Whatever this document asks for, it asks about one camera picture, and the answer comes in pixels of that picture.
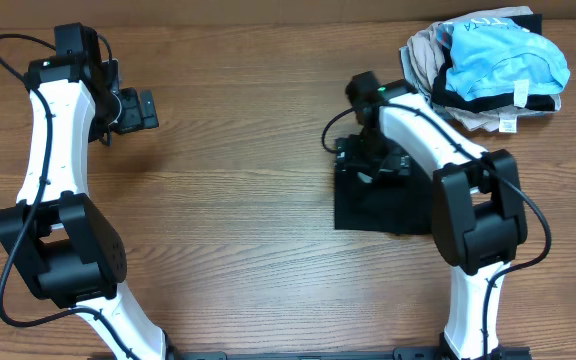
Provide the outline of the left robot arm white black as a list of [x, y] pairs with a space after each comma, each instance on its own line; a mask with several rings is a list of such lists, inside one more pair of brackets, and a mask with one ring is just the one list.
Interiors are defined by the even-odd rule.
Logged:
[[13, 207], [0, 210], [3, 273], [16, 269], [33, 296], [59, 316], [78, 315], [116, 358], [176, 359], [164, 330], [139, 306], [126, 282], [122, 240], [89, 197], [88, 145], [107, 144], [125, 118], [157, 125], [152, 95], [119, 89], [116, 61], [83, 55], [30, 63], [24, 75], [33, 108], [28, 167]]

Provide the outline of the black t-shirt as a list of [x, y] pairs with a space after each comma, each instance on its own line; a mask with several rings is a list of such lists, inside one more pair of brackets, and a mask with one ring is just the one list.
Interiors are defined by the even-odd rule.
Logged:
[[432, 186], [411, 158], [412, 175], [401, 182], [364, 183], [334, 166], [334, 228], [427, 235], [431, 232]]

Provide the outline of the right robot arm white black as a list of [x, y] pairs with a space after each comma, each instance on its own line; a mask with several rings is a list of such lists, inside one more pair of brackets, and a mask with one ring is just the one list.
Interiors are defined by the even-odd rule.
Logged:
[[438, 345], [398, 348], [394, 358], [529, 358], [496, 330], [505, 275], [527, 238], [515, 159], [463, 137], [404, 80], [382, 85], [364, 73], [345, 93], [362, 130], [331, 150], [336, 227], [431, 234], [450, 267]]

